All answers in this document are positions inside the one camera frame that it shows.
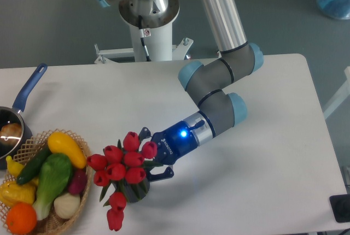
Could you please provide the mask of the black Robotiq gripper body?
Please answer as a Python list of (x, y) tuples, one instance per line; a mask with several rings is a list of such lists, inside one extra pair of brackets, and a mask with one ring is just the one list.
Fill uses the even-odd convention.
[(185, 121), (180, 121), (164, 131), (154, 133), (151, 141), (157, 145), (154, 160), (163, 165), (175, 164), (179, 158), (199, 146)]

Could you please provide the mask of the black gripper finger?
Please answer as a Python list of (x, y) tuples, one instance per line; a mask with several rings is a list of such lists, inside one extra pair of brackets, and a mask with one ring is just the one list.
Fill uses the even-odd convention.
[(174, 177), (174, 171), (173, 171), (173, 166), (167, 166), (164, 172), (159, 173), (159, 174), (151, 174), (150, 172), (147, 173), (147, 179), (148, 181), (155, 182), (155, 181), (161, 181), (161, 180), (166, 180), (166, 179), (171, 179)]
[(139, 147), (142, 146), (142, 142), (145, 139), (150, 139), (152, 137), (151, 131), (147, 127), (143, 127), (138, 135)]

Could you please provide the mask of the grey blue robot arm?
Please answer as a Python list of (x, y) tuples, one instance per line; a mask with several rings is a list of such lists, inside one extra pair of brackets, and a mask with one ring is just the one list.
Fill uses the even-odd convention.
[[(119, 13), (128, 24), (131, 50), (97, 51), (104, 59), (132, 55), (137, 62), (181, 60), (190, 43), (172, 44), (172, 24), (179, 13), (178, 0), (97, 0), (102, 7), (117, 1)], [(245, 36), (234, 0), (202, 0), (219, 50), (217, 60), (203, 64), (191, 61), (178, 74), (178, 79), (198, 111), (168, 129), (151, 135), (157, 145), (156, 161), (166, 166), (149, 181), (173, 176), (173, 164), (197, 147), (242, 122), (247, 116), (244, 100), (223, 89), (252, 74), (264, 63), (256, 44)]]

